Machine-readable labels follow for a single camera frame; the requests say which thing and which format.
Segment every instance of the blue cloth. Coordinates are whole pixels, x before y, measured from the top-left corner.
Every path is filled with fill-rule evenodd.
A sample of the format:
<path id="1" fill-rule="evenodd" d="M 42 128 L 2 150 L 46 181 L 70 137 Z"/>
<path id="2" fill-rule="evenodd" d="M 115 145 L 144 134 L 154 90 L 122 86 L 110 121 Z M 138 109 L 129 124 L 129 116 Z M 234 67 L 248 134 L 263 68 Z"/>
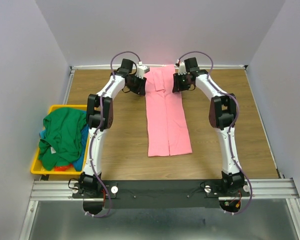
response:
<path id="1" fill-rule="evenodd" d="M 46 138 L 46 132 L 47 130 L 43 130 L 40 132 L 40 138 L 45 139 Z M 88 134 L 89 134 L 89 126 L 88 124 L 84 126 L 84 128 L 81 130 L 81 144 L 82 144 L 82 152 L 78 160 L 74 161 L 72 163 L 74 169 L 77 172 L 80 172 L 82 170 L 82 166 L 84 164 L 84 158 L 85 158 L 85 153 L 86 153 L 86 145 L 87 145 L 87 140 L 88 140 Z"/>

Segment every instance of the pink cloth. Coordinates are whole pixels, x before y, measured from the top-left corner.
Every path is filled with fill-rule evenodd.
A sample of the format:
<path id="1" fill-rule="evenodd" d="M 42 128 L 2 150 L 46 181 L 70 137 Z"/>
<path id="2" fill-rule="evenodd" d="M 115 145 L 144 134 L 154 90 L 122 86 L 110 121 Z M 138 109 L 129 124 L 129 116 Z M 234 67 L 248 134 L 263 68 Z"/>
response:
<path id="1" fill-rule="evenodd" d="M 153 67 L 145 75 L 149 157 L 192 153 L 181 93 L 172 93 L 175 72 L 169 65 Z"/>

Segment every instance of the gray floor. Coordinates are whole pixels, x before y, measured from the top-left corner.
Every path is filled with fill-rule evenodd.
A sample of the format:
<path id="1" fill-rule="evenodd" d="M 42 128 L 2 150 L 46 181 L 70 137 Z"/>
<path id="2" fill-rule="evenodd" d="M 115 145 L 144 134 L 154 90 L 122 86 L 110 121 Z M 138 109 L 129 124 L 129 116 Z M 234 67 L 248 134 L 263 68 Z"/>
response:
<path id="1" fill-rule="evenodd" d="M 246 212 L 220 209 L 116 209 L 107 218 L 85 216 L 80 201 L 40 202 L 32 240 L 294 240 L 287 202 L 254 200 Z"/>

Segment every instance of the clothing pile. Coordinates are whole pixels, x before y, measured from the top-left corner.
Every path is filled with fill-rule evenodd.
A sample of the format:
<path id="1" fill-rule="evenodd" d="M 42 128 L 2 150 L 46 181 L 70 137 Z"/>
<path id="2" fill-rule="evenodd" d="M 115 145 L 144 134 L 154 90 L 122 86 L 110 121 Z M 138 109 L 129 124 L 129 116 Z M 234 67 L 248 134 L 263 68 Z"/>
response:
<path id="1" fill-rule="evenodd" d="M 86 112 L 58 108 L 43 119 L 43 126 L 39 142 L 43 167 L 48 171 L 65 171 L 73 166 L 81 171 L 89 133 Z"/>

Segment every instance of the white tag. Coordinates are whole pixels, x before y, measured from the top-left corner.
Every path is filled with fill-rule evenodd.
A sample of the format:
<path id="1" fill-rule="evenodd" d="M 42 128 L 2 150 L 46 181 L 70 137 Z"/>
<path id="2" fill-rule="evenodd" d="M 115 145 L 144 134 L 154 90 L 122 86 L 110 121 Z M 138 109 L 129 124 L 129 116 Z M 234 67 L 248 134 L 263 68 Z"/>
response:
<path id="1" fill-rule="evenodd" d="M 51 149 L 51 154 L 55 154 L 56 153 L 56 150 L 53 147 L 50 147 L 50 149 Z"/>

